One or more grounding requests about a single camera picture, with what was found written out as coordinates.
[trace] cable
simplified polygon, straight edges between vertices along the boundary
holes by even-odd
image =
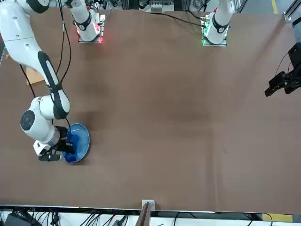
[[[197,219],[197,217],[196,217],[196,216],[194,216],[192,213],[189,213],[189,214],[190,214],[190,215],[192,215],[192,217],[193,217],[193,218]]]
[[[55,103],[55,101],[54,101],[54,99],[53,99],[53,97],[52,97],[51,94],[50,94],[50,98],[51,98],[51,100],[52,100],[52,103],[53,103],[57,108],[59,108],[59,107],[56,105],[56,103]],[[67,123],[68,123],[68,126],[69,126],[69,132],[70,132],[70,135],[71,135],[71,126],[70,126],[70,123],[69,123],[67,117],[65,117],[65,120],[66,120]]]
[[[95,213],[93,213],[92,214],[92,216],[90,217],[90,219],[86,222],[86,224],[85,224],[85,226],[88,226],[88,225],[90,225],[90,223],[92,222],[90,222],[90,220],[92,220],[92,218],[95,216]]]
[[[33,208],[33,211],[32,211],[32,219],[30,220],[30,223],[32,223],[33,216],[34,216],[34,208]]]
[[[41,219],[41,217],[45,214],[46,212],[42,213],[41,216],[38,218],[37,221],[39,221]]]
[[[66,71],[65,71],[62,79],[61,79],[61,83],[62,83],[63,80],[64,80],[64,78],[65,78],[65,76],[66,76],[66,74],[67,74],[67,72],[68,72],[68,70],[69,70],[69,67],[70,67],[72,51],[71,51],[71,44],[70,44],[70,39],[69,39],[68,31],[66,29],[66,24],[64,22],[64,16],[63,16],[63,9],[62,9],[62,2],[61,2],[61,0],[58,1],[58,4],[59,4],[59,8],[60,8],[60,13],[61,13],[61,18],[62,18],[64,30],[66,32],[66,36],[67,36],[67,39],[68,39],[69,52],[70,52],[68,66],[66,68]]]
[[[63,58],[63,47],[64,47],[64,40],[65,40],[65,32],[63,31],[63,40],[62,40],[62,47],[61,47],[61,58],[60,58],[60,63],[58,64],[56,74],[58,73],[58,70],[60,69],[61,63],[62,63],[62,58]]]
[[[249,218],[250,220],[252,220],[252,218],[250,218],[248,215],[246,215],[245,213],[242,213],[242,214],[244,214],[247,218]]]
[[[50,212],[48,212],[48,214],[44,217],[44,220],[42,221],[41,225],[44,223],[45,219],[47,218],[47,216],[49,216]]]
[[[177,221],[177,218],[178,218],[179,214],[180,214],[180,212],[178,212],[177,215],[174,218],[174,226],[175,226],[175,222]]]
[[[272,216],[270,214],[268,214],[268,213],[265,213],[265,214],[269,215],[269,217],[271,218],[271,226],[273,226],[273,218],[272,218]]]
[[[25,77],[26,77],[26,80],[27,80],[27,82],[28,82],[28,85],[29,85],[30,89],[32,90],[32,95],[33,95],[33,97],[36,98],[36,95],[35,95],[35,93],[34,93],[34,91],[33,91],[32,85],[31,85],[31,83],[30,83],[30,81],[29,81],[29,79],[28,79],[28,77],[27,77],[27,74],[25,73],[25,71],[24,71],[24,69],[23,69],[23,67],[22,67],[21,64],[20,64],[20,68],[21,68],[23,74],[24,74]]]
[[[195,17],[196,19],[200,20],[201,18],[197,15],[195,15],[193,12],[191,12],[190,10],[185,10],[185,12],[190,13],[191,15],[193,15],[193,17]]]
[[[250,226],[253,222],[253,220],[255,219],[255,217],[250,221],[250,223],[248,224],[248,226]]]
[[[49,220],[49,215],[50,215],[50,212],[47,214],[47,226],[48,226],[48,220]]]
[[[98,218],[100,217],[100,214],[98,214],[93,220],[91,220],[91,222],[88,224],[88,222],[86,223],[87,226],[93,226],[94,223],[96,222],[96,220],[98,220]]]
[[[278,69],[279,69],[279,67],[280,67],[280,65],[281,65],[281,63],[282,63],[284,57],[285,57],[287,54],[285,54],[285,55],[283,56],[283,58],[282,58],[282,60],[281,60],[281,62],[280,62],[280,64],[279,64],[279,66],[278,66],[278,68],[277,68],[277,70],[276,70],[275,76],[277,75],[277,71],[278,71]]]
[[[83,225],[84,225],[84,223],[85,223],[85,222],[86,222],[86,221],[87,221],[87,220],[88,220],[90,217],[92,217],[92,215],[93,215],[93,214],[91,213],[91,214],[90,214],[90,216],[89,216],[89,217],[87,217],[87,218],[84,220],[84,222],[80,224],[80,226],[83,226]]]
[[[129,217],[129,216],[127,216],[127,219],[126,219],[126,222],[124,223],[124,226],[126,226],[126,225],[127,225],[127,220],[128,220],[128,217]]]
[[[177,17],[172,16],[172,15],[169,15],[169,14],[161,13],[161,14],[159,14],[159,15],[169,16],[169,17],[171,17],[171,18],[173,18],[173,19],[180,20],[180,21],[186,22],[186,23],[188,23],[188,24],[192,24],[192,25],[195,25],[195,26],[200,26],[200,27],[206,28],[205,25],[200,25],[200,24],[196,24],[196,23],[193,23],[193,22],[189,22],[189,21],[187,21],[187,20],[183,20],[183,19],[177,18]]]
[[[109,226],[109,224],[113,220],[114,216],[115,216],[115,214],[110,219],[108,219],[102,226],[105,226],[107,223],[108,223],[108,226]]]
[[[287,72],[289,73],[290,72],[290,65],[292,64],[292,62],[290,62],[290,64],[288,65],[288,68],[287,68]]]
[[[204,7],[204,12],[206,11],[206,9],[207,9],[207,4],[208,4],[208,2],[210,2],[211,0],[205,0],[205,3],[198,9],[198,12],[199,11],[201,11],[201,9]]]

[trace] table surface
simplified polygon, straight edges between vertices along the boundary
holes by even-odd
[[[203,47],[199,27],[132,10],[110,12],[102,44],[78,44],[67,9],[64,18],[68,118],[88,128],[89,154],[74,165],[38,161],[19,126],[32,94],[5,60],[0,203],[139,209],[154,199],[158,210],[301,212],[301,92],[264,96],[295,43],[282,15],[234,14],[226,48]],[[61,23],[53,8],[31,17],[55,67]],[[65,43],[59,77],[68,56]],[[33,88],[48,93],[43,82]]]

